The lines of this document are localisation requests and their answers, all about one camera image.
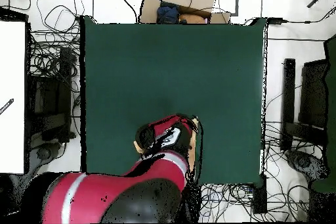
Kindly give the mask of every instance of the white floor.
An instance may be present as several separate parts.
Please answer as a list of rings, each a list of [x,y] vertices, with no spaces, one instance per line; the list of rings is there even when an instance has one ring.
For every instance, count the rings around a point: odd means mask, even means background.
[[[95,20],[99,23],[134,23],[135,16],[132,10],[122,0],[75,0],[77,13],[87,14],[94,16]],[[128,0],[128,2],[134,7],[137,14],[139,14],[140,5],[142,0]],[[239,16],[232,17],[233,23],[244,23],[246,20],[253,17],[281,17],[290,21],[305,21],[305,20],[319,20],[321,19],[331,8],[336,4],[336,0],[319,0],[312,8],[308,9],[306,6],[311,0],[239,0]],[[8,0],[0,0],[0,5],[7,5]],[[14,7],[27,8],[29,0],[10,0],[10,5]],[[65,5],[72,12],[74,9],[74,0],[39,0],[37,8],[37,0],[31,0],[31,7],[28,11],[23,11],[29,14],[31,29],[34,30],[47,30],[44,27],[41,16],[43,19],[57,5]],[[220,7],[230,12],[234,12],[235,0],[220,0]],[[58,14],[62,8],[58,11],[54,11],[48,19],[48,24],[55,24]],[[68,28],[73,22],[74,17],[67,12],[63,12],[59,18],[57,28],[62,30]],[[311,60],[318,60],[325,58],[323,40],[330,38],[336,34],[336,15],[331,15],[329,18],[319,22],[311,24],[282,24],[281,26],[270,26],[268,31],[268,54],[267,54],[267,96],[266,102],[269,102],[274,97],[278,96],[282,92],[282,70],[283,62],[285,58],[295,58],[296,60],[296,85],[301,83],[301,69],[305,62]],[[314,39],[317,41],[294,41],[285,39]],[[300,89],[296,89],[296,109],[295,114],[297,118],[299,107],[299,95]],[[280,107],[281,97],[274,100],[267,109],[266,120],[268,122],[280,121]],[[270,123],[267,128],[267,133],[270,136],[276,136],[277,134],[270,132],[269,130],[275,130],[272,127],[279,128],[278,123]],[[72,131],[76,132],[74,125],[72,124]],[[78,171],[80,165],[80,138],[77,137],[71,140],[68,144],[63,157],[51,162],[49,165],[41,168],[40,171]],[[302,174],[292,170],[285,160],[279,159],[276,162],[269,160],[268,171],[276,177],[281,183],[283,191],[286,194],[288,189],[294,185],[306,185],[305,179]],[[268,209],[282,207],[284,196],[274,194],[280,193],[280,186],[275,178],[269,178],[267,182],[267,189],[269,193],[270,202]],[[239,204],[229,199],[230,196],[226,196],[228,201],[221,201],[222,194],[215,191],[222,191],[223,186],[212,185],[204,190],[205,199],[212,200],[208,203],[204,203],[205,207],[202,209],[202,216],[200,222],[242,222],[242,221],[255,221],[267,218],[270,220],[274,218],[279,221],[284,221],[287,218],[289,209],[287,206],[279,208],[270,212],[268,215],[253,215],[253,219],[247,213],[251,212],[251,208],[246,210]],[[295,201],[308,201],[308,193],[302,188],[293,189],[290,196]],[[297,216],[300,220],[305,220],[305,213],[303,211],[297,212]],[[287,221],[294,221],[293,217],[289,216]]]

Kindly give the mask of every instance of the tangled wires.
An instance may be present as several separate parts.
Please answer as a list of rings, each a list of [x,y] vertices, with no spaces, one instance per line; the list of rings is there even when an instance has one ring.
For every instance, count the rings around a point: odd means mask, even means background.
[[[41,21],[44,27],[48,30],[37,30],[31,32],[31,64],[30,64],[30,74],[32,76],[53,78],[63,83],[67,87],[73,97],[73,108],[72,108],[72,118],[75,124],[75,128],[80,135],[75,118],[79,116],[74,116],[74,111],[77,106],[80,105],[80,89],[76,80],[79,79],[79,44],[80,44],[80,29],[79,29],[79,19],[78,19],[78,6],[75,0],[71,0],[74,7],[74,12],[70,10],[70,7],[65,5],[57,5],[47,13],[43,15],[39,8],[40,0],[36,1],[37,9],[41,16]],[[81,1],[83,12],[85,7],[83,1]],[[54,25],[51,25],[50,16],[57,10],[62,9],[58,14],[57,20]],[[71,26],[65,30],[58,29],[58,23],[62,17],[62,14],[68,12],[73,16],[73,22]],[[61,53],[63,49],[67,49],[67,54]],[[61,69],[61,64],[66,64],[66,70],[64,73]],[[38,89],[43,90],[43,84],[38,87]]]
[[[242,217],[235,218],[234,221],[289,222],[306,220],[308,201],[295,200],[293,192],[296,192],[297,195],[299,190],[306,192],[308,189],[304,185],[293,185],[285,191],[284,185],[278,179],[281,168],[288,166],[284,152],[280,151],[280,135],[282,133],[270,122],[267,122],[266,126],[266,168],[264,174],[268,179],[267,213],[253,213],[253,185],[205,185],[201,190],[202,203],[199,222],[227,222],[228,216],[226,215],[230,213],[237,215],[239,212]],[[300,139],[294,139],[292,148],[303,151],[311,150],[312,153],[321,150],[319,146]]]

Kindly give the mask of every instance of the pen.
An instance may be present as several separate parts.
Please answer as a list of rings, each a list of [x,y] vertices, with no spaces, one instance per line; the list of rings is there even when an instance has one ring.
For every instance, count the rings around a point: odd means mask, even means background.
[[[0,109],[0,115],[14,102],[14,99],[10,99],[8,103],[6,103],[3,107]]]

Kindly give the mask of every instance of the white panel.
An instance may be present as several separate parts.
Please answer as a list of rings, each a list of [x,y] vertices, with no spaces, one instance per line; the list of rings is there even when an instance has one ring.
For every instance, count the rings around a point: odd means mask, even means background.
[[[25,23],[0,21],[0,173],[24,172]]]

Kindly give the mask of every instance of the floor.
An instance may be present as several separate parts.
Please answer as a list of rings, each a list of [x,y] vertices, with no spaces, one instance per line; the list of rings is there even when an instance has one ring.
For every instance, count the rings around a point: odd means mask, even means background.
[[[8,5],[9,0],[0,0],[0,5]],[[128,0],[137,14],[139,14],[142,0]],[[217,0],[216,7],[234,12],[235,0]],[[231,22],[242,24],[253,17],[281,17],[290,21],[319,20],[331,8],[336,0],[319,0],[312,8],[306,6],[311,0],[239,0],[238,16],[232,17]],[[26,9],[29,0],[10,0],[10,5]],[[31,7],[22,11],[30,16],[31,30],[46,30],[42,23],[53,7],[65,5],[73,12],[76,5],[78,14],[93,16],[98,23],[134,23],[135,16],[132,10],[122,0],[31,0]],[[57,23],[59,30],[69,28],[74,17],[62,8],[53,11],[46,19],[49,24]],[[336,32],[336,15],[313,24],[282,24],[270,26],[268,30],[267,50],[267,94],[266,103],[282,92],[282,70],[285,58],[295,58],[296,86],[301,83],[301,69],[305,62],[325,58],[323,41]],[[295,117],[297,118],[300,88],[296,89]],[[267,131],[269,137],[279,137],[281,97],[270,103],[266,112]],[[79,118],[74,118],[79,126]],[[320,156],[318,149],[306,147],[302,150],[313,151]],[[255,215],[251,210],[249,191],[243,187],[229,187],[228,185],[208,185],[203,188],[203,208],[199,222],[244,222],[244,221],[297,221],[306,220],[306,204],[308,193],[302,187],[295,187],[290,191],[290,198],[299,204],[284,203],[290,188],[295,185],[306,186],[302,174],[292,170],[279,154],[276,146],[270,149],[273,156],[267,162],[267,191],[268,210],[265,215]],[[80,137],[79,135],[68,144],[63,157],[54,160],[40,169],[42,171],[78,171],[80,169]]]

